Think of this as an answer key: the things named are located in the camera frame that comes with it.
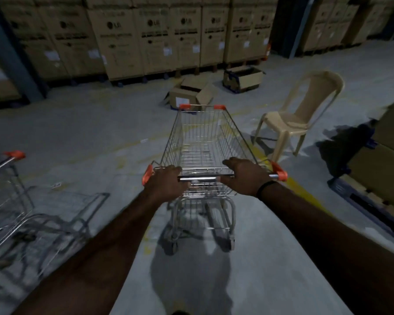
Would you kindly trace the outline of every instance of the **left hand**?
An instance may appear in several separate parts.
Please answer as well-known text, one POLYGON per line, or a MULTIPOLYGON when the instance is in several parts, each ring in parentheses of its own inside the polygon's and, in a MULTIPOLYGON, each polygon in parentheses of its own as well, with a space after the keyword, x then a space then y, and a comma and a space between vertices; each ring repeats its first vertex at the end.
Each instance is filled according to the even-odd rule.
POLYGON ((155 170, 144 186, 144 192, 160 203, 173 201, 189 188, 189 182, 178 181, 181 167, 168 166, 155 170))

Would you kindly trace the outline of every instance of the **blue metal column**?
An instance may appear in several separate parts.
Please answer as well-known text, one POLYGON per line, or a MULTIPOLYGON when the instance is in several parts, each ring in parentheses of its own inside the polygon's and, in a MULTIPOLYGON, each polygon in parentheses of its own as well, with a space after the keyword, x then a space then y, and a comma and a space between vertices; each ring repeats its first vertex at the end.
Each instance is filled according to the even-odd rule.
POLYGON ((278 52, 285 58, 294 58, 298 49, 305 24, 311 12, 312 4, 315 0, 294 0, 289 24, 287 26, 283 45, 278 52))
POLYGON ((1 12, 0 64, 19 93, 30 102, 40 101, 46 97, 47 84, 39 77, 1 12))

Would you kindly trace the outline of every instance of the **chair backrest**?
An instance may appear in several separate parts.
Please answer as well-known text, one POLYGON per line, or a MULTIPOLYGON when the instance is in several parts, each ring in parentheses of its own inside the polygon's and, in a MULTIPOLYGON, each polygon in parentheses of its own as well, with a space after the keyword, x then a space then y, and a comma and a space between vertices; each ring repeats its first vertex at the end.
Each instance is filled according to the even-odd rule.
POLYGON ((314 121, 314 123, 324 114, 324 112, 336 100, 337 96, 345 87, 345 83, 339 74, 329 71, 313 71, 303 76, 297 84, 292 88, 281 110, 287 110, 290 103, 297 96, 300 86, 307 79, 310 80, 309 88, 305 94, 304 99, 295 111, 295 116, 308 124, 315 111, 320 105, 335 92, 333 99, 322 111, 321 115, 314 121))

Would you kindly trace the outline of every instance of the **chair seat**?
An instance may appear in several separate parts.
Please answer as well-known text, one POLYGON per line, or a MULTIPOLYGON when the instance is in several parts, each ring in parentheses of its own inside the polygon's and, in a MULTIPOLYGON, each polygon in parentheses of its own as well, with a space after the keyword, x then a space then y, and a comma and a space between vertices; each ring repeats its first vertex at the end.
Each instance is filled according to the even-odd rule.
POLYGON ((274 131, 287 131, 291 135, 304 134, 308 125, 297 116, 285 111, 268 112, 264 117, 266 122, 274 131))

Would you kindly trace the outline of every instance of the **chair leg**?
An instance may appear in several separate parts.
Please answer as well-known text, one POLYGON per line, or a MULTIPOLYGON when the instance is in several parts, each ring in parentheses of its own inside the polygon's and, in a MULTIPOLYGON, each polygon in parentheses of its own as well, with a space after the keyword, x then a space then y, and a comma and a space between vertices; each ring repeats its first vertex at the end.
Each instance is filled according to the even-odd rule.
POLYGON ((271 157, 271 160, 274 161, 275 163, 278 162, 281 153, 283 152, 283 149, 286 146, 286 143, 289 141, 289 132, 287 131, 282 131, 279 133, 277 142, 276 142, 276 147, 274 147, 273 155, 271 157))
POLYGON ((257 140, 258 134, 260 133, 260 129, 261 129, 261 126, 263 125, 265 116, 266 116, 266 114, 263 114, 263 116, 261 116, 260 122, 258 123, 258 127, 257 127, 257 130, 255 131, 255 135, 254 135, 254 140, 252 141, 253 145, 255 144, 255 141, 257 140))
POLYGON ((302 135, 301 137, 299 137, 298 145, 296 146, 296 150, 295 150, 295 152, 293 153, 293 154, 295 155, 295 157, 298 155, 299 150, 300 150, 301 147, 302 147, 303 141, 305 140, 305 136, 306 136, 306 134, 305 134, 305 135, 302 135))

